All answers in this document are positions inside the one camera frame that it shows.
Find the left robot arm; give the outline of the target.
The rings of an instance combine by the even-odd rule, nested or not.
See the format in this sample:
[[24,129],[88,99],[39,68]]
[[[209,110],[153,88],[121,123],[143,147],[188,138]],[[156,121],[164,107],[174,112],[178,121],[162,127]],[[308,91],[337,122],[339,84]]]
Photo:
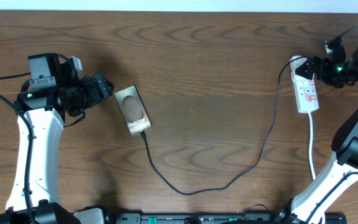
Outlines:
[[80,122],[85,111],[112,96],[113,82],[102,74],[78,75],[80,59],[44,53],[28,58],[31,78],[15,102],[19,153],[16,176],[0,223],[112,223],[101,206],[77,212],[63,208],[58,189],[58,148],[71,116]]

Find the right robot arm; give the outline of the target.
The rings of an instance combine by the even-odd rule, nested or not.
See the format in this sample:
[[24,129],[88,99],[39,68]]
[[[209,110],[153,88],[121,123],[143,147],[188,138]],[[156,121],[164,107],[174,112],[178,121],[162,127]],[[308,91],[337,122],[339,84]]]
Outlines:
[[[346,60],[340,35],[327,41],[325,48],[326,58],[294,56],[288,63],[299,113],[310,115],[318,109],[316,80],[335,88],[358,82],[358,46],[351,60]],[[358,109],[337,130],[331,149],[323,170],[280,210],[275,223],[324,223],[326,210],[358,181]]]

